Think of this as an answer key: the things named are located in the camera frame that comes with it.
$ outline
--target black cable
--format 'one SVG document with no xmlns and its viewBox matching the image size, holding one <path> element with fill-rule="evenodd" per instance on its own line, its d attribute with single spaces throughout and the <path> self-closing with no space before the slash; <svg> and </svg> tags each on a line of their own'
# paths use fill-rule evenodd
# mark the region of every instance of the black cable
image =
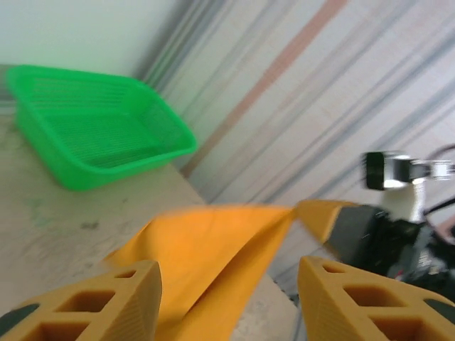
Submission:
<svg viewBox="0 0 455 341">
<path fill-rule="evenodd" d="M 445 153 L 447 153 L 448 151 L 453 151 L 455 150 L 455 144 L 448 144 L 447 146 L 444 146 L 440 149 L 437 149 L 436 151 L 434 151 L 433 153 L 431 153 L 427 160 L 437 160 L 438 158 L 441 158 L 441 156 Z M 428 220 L 428 215 L 433 213 L 433 212 L 436 212 L 437 210 L 440 210 L 442 208 L 445 208 L 447 206 L 450 206 L 450 205 L 453 205 L 455 204 L 455 196 L 451 197 L 450 199 L 448 200 L 445 200 L 443 202 L 440 202 L 439 204 L 431 207 L 430 209 L 428 210 L 424 210 L 423 212 L 423 217 L 424 217 L 424 221 L 425 223 L 431 227 L 433 230 L 436 229 L 436 227 Z"/>
</svg>

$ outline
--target yellow cloth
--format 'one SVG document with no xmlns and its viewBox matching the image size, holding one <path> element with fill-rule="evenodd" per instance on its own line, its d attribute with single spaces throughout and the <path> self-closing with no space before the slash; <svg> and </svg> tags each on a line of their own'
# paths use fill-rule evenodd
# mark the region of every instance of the yellow cloth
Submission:
<svg viewBox="0 0 455 341">
<path fill-rule="evenodd" d="M 159 262 L 163 296 L 155 341 L 229 340 L 294 217 L 294 209 L 274 206 L 171 212 L 107 260 Z"/>
</svg>

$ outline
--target basket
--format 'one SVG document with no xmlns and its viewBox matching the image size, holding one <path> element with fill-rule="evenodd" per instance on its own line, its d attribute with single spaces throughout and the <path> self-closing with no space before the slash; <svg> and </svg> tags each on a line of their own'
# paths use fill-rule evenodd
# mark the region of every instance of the basket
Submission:
<svg viewBox="0 0 455 341">
<path fill-rule="evenodd" d="M 188 127 L 138 80 L 28 65 L 7 77 L 18 128 L 71 190 L 96 188 L 196 149 Z"/>
</svg>

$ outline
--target table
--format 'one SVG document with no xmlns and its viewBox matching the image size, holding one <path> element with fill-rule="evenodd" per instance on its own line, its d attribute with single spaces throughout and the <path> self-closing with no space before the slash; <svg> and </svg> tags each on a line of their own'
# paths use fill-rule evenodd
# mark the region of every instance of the table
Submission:
<svg viewBox="0 0 455 341">
<path fill-rule="evenodd" d="M 25 299 L 99 273 L 99 262 L 154 215 L 204 205 L 173 166 L 87 192 L 61 188 L 0 116 L 0 314 Z M 288 340 L 296 308 L 265 276 L 233 341 Z"/>
</svg>

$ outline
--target wall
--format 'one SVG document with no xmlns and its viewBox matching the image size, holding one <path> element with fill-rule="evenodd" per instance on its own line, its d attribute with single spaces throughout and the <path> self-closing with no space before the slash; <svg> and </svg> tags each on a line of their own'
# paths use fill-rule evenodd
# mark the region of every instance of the wall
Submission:
<svg viewBox="0 0 455 341">
<path fill-rule="evenodd" d="M 212 203 L 377 202 L 361 153 L 454 140 L 454 18 L 450 0 L 226 1 L 162 91 L 200 141 L 177 166 Z M 318 248 L 296 225 L 269 272 L 292 292 Z"/>
<path fill-rule="evenodd" d="M 187 6 L 179 0 L 5 0 L 0 64 L 137 75 Z"/>
</svg>

